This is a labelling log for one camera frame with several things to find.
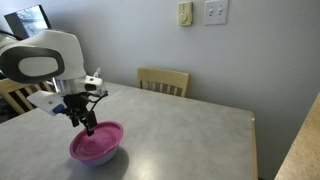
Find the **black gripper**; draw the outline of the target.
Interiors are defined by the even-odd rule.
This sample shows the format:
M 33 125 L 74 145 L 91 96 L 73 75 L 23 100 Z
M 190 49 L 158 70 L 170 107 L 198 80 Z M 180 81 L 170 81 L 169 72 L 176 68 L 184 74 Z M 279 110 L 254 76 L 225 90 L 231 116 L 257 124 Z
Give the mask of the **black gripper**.
M 97 126 L 97 120 L 94 111 L 87 110 L 87 104 L 89 98 L 86 93 L 80 93 L 75 95 L 66 95 L 63 97 L 63 101 L 66 108 L 62 111 L 63 114 L 71 115 L 70 119 L 73 127 L 79 125 L 79 120 L 76 116 L 84 116 L 81 120 L 85 126 L 88 136 L 94 134 L 94 128 Z

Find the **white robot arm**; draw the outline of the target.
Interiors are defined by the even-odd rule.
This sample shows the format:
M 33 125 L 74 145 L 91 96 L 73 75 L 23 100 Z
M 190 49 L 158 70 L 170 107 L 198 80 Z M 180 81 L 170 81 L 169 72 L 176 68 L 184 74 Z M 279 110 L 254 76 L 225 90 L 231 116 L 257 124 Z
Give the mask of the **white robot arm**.
M 23 84 L 53 81 L 53 92 L 39 90 L 28 97 L 29 102 L 51 115 L 68 116 L 73 126 L 82 124 L 88 135 L 94 133 L 97 120 L 87 104 L 92 96 L 103 96 L 103 81 L 85 72 L 75 35 L 43 30 L 20 39 L 1 32 L 0 45 L 0 69 L 7 78 Z

